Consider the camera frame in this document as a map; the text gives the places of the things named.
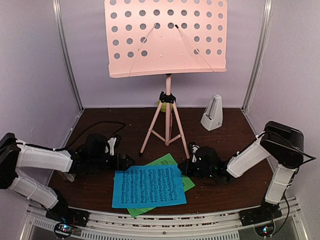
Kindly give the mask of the pink music stand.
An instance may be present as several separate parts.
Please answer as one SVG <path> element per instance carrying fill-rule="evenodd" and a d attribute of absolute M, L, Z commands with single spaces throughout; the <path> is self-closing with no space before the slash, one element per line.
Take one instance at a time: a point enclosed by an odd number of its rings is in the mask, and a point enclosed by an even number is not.
<path fill-rule="evenodd" d="M 165 75 L 166 146 L 171 120 L 179 119 L 171 92 L 173 74 L 227 70 L 228 3 L 225 0 L 106 0 L 109 75 L 129 78 Z"/>

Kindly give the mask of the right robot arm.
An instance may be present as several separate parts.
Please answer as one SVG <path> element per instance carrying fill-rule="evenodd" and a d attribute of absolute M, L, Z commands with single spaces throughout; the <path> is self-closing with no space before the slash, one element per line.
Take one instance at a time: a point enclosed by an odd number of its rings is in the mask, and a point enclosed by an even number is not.
<path fill-rule="evenodd" d="M 268 220 L 275 212 L 288 186 L 304 162 L 304 134 L 290 126 L 275 121 L 266 123 L 245 149 L 223 161 L 217 151 L 209 146 L 189 144 L 191 158 L 178 164 L 182 175 L 211 179 L 217 185 L 226 185 L 241 177 L 261 161 L 272 158 L 277 167 L 264 195 L 264 204 L 256 210 L 259 220 Z"/>

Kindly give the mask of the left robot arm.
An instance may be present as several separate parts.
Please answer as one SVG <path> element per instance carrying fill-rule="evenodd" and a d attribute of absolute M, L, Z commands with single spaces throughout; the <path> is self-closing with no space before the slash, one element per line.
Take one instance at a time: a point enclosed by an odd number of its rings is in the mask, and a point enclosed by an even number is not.
<path fill-rule="evenodd" d="M 58 191 L 47 187 L 22 171 L 22 168 L 55 170 L 70 175 L 86 175 L 94 171 L 125 171 L 135 164 L 126 153 L 117 153 L 121 137 L 107 138 L 89 134 L 76 149 L 49 148 L 19 140 L 7 133 L 0 141 L 0 188 L 14 191 L 40 203 L 61 222 L 72 218 L 68 203 Z"/>

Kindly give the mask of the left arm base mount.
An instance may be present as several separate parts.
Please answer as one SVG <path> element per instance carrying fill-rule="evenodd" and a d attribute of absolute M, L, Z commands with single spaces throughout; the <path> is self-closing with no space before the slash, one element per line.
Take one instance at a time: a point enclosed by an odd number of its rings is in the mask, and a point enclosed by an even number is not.
<path fill-rule="evenodd" d="M 70 208 L 66 201 L 59 200 L 53 208 L 41 206 L 46 217 L 57 223 L 53 233 L 61 240 L 69 238 L 78 227 L 86 227 L 90 213 L 86 210 Z"/>

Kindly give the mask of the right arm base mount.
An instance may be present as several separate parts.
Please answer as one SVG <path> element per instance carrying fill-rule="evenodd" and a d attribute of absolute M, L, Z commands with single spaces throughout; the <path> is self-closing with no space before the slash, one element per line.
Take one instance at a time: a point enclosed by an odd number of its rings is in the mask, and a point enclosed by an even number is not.
<path fill-rule="evenodd" d="M 243 227 L 254 226 L 259 237 L 271 237 L 276 231 L 274 220 L 282 216 L 279 203 L 271 204 L 265 201 L 258 207 L 241 210 L 239 218 Z"/>

